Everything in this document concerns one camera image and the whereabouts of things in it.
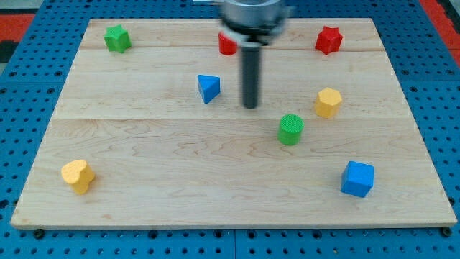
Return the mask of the red block behind arm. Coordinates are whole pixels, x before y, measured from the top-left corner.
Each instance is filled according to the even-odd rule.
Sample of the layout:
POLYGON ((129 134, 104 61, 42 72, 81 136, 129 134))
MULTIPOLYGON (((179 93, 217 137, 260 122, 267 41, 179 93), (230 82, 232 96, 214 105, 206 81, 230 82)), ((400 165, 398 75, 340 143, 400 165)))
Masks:
POLYGON ((223 55, 233 55, 237 52, 238 45, 223 31, 220 31, 218 34, 218 48, 223 55))

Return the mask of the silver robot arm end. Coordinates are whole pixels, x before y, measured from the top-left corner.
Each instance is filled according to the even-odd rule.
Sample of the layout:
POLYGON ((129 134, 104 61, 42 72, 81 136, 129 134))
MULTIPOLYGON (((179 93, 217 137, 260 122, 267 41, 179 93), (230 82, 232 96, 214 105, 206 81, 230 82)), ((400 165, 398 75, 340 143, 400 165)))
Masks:
POLYGON ((284 0, 224 0, 219 12, 226 36, 239 45, 256 47, 272 44, 293 10, 284 0))

